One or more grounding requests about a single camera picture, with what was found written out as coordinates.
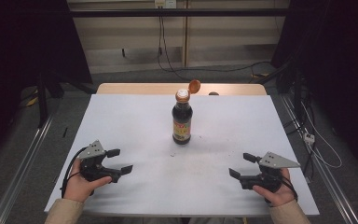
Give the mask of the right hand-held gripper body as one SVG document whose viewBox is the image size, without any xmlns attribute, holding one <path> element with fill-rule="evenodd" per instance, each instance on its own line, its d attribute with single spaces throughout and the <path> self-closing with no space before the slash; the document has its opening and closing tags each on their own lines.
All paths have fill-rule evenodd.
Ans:
<svg viewBox="0 0 358 224">
<path fill-rule="evenodd" d="M 300 164 L 272 152 L 259 157 L 259 175 L 241 175 L 239 179 L 243 189 L 252 189 L 254 185 L 271 192 L 277 191 L 282 185 L 282 168 L 297 168 Z"/>
</svg>

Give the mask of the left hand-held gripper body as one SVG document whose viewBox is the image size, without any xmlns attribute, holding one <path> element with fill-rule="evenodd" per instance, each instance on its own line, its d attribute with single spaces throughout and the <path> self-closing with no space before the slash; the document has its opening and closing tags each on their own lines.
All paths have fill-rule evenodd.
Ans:
<svg viewBox="0 0 358 224">
<path fill-rule="evenodd" d="M 89 182 L 99 178 L 110 176 L 112 183 L 117 183 L 121 178 L 121 172 L 117 169 L 110 169 L 103 166 L 106 152 L 99 140 L 85 147 L 78 155 L 81 160 L 80 173 Z"/>
</svg>

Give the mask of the dark sauce bottle orange cap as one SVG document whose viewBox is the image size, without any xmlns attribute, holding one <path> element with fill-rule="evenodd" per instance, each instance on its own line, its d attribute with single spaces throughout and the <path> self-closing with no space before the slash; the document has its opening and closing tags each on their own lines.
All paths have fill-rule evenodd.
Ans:
<svg viewBox="0 0 358 224">
<path fill-rule="evenodd" d="M 193 79 L 186 89 L 180 89 L 175 94 L 176 104 L 172 108 L 172 138 L 178 145 L 185 145 L 190 141 L 193 110 L 189 99 L 199 90 L 200 82 Z"/>
</svg>

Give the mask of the person's right hand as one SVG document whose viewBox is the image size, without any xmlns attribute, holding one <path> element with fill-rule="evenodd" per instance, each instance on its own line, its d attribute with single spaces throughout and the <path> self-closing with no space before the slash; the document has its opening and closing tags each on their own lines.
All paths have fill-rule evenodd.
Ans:
<svg viewBox="0 0 358 224">
<path fill-rule="evenodd" d="M 271 192 L 257 185 L 253 186 L 253 191 L 268 200 L 270 205 L 273 207 L 289 203 L 292 200 L 296 200 L 297 198 L 296 193 L 294 192 L 294 187 L 290 180 L 289 170 L 287 168 L 282 168 L 281 174 L 283 183 L 281 187 L 275 192 Z"/>
</svg>

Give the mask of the person's left hand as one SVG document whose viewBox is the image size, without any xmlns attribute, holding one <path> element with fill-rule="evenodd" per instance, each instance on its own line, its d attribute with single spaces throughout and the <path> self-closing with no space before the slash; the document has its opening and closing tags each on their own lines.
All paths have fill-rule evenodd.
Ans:
<svg viewBox="0 0 358 224">
<path fill-rule="evenodd" d="M 80 159 L 75 159 L 63 198 L 84 203 L 95 189 L 107 185 L 112 178 L 105 176 L 89 182 L 80 174 L 80 163 Z"/>
</svg>

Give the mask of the white table board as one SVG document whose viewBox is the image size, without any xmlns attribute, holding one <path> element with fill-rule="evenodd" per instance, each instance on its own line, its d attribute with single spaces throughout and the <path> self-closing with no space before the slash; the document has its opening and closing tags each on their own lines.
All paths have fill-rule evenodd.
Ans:
<svg viewBox="0 0 358 224">
<path fill-rule="evenodd" d="M 268 214 L 264 199 L 231 177 L 257 175 L 245 153 L 296 155 L 271 98 L 194 95 L 191 139 L 172 139 L 172 95 L 96 94 L 70 152 L 94 140 L 118 156 L 109 168 L 131 166 L 116 184 L 96 189 L 84 212 L 101 217 L 259 217 Z"/>
</svg>

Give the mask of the black stand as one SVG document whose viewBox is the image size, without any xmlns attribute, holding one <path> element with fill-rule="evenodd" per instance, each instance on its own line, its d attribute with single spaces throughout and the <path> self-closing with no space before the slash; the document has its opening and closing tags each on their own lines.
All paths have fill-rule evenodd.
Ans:
<svg viewBox="0 0 358 224">
<path fill-rule="evenodd" d="M 38 127 L 42 128 L 48 119 L 48 103 L 46 94 L 46 83 L 42 73 L 39 74 L 37 79 L 37 99 L 39 103 L 39 124 Z"/>
</svg>

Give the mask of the light wooden table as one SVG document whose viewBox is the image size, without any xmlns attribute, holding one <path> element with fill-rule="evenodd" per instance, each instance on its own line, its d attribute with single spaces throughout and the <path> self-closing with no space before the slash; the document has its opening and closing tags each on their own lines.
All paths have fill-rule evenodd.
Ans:
<svg viewBox="0 0 358 224">
<path fill-rule="evenodd" d="M 97 94 L 165 94 L 174 95 L 179 89 L 187 89 L 187 83 L 103 83 Z M 260 84 L 203 83 L 197 95 L 266 95 Z"/>
</svg>

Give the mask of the black curtain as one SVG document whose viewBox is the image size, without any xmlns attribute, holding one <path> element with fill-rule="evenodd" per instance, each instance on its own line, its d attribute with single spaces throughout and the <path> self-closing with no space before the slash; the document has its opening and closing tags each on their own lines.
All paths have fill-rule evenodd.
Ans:
<svg viewBox="0 0 358 224">
<path fill-rule="evenodd" d="M 358 0 L 290 0 L 271 64 L 293 61 L 358 160 Z"/>
<path fill-rule="evenodd" d="M 0 0 L 0 144 L 23 89 L 91 81 L 67 0 Z"/>
</svg>

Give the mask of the black horizontal bar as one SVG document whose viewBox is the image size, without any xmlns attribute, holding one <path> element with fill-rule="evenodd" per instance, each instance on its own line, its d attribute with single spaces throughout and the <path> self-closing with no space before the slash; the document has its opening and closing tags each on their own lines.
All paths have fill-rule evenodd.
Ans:
<svg viewBox="0 0 358 224">
<path fill-rule="evenodd" d="M 94 17 L 278 17 L 293 14 L 288 8 L 177 8 L 177 9 L 77 9 L 76 18 Z"/>
</svg>

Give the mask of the silver metal floor rail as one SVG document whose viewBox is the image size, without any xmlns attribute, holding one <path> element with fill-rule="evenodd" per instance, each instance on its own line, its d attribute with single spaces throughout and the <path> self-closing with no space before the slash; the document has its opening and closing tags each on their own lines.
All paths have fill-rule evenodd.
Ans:
<svg viewBox="0 0 358 224">
<path fill-rule="evenodd" d="M 0 224 L 6 224 L 8 215 L 21 192 L 24 181 L 30 172 L 39 149 L 43 145 L 53 119 L 54 116 L 49 115 L 44 123 L 37 128 L 31 145 L 28 147 L 19 168 L 3 194 L 0 200 Z"/>
<path fill-rule="evenodd" d="M 326 185 L 326 188 L 330 193 L 339 213 L 343 217 L 344 222 L 346 224 L 358 224 L 358 216 L 355 214 L 353 207 L 348 200 L 348 197 L 345 195 L 344 191 L 331 172 L 332 166 L 327 164 L 315 145 L 311 145 L 303 139 L 304 133 L 307 129 L 301 128 L 300 123 L 296 120 L 294 104 L 292 103 L 291 99 L 288 96 L 281 96 L 281 99 L 288 115 L 291 119 L 295 120 L 294 124 L 297 128 L 298 135 L 300 136 L 302 142 L 305 144 L 307 152 L 311 155 L 314 168 L 320 174 L 321 179 Z"/>
</svg>

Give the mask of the white wall socket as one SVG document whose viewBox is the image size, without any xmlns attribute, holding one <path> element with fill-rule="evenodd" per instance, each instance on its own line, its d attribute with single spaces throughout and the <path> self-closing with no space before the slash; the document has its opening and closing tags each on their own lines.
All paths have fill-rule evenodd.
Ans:
<svg viewBox="0 0 358 224">
<path fill-rule="evenodd" d="M 154 0 L 155 8 L 167 8 L 174 9 L 177 8 L 176 0 Z"/>
</svg>

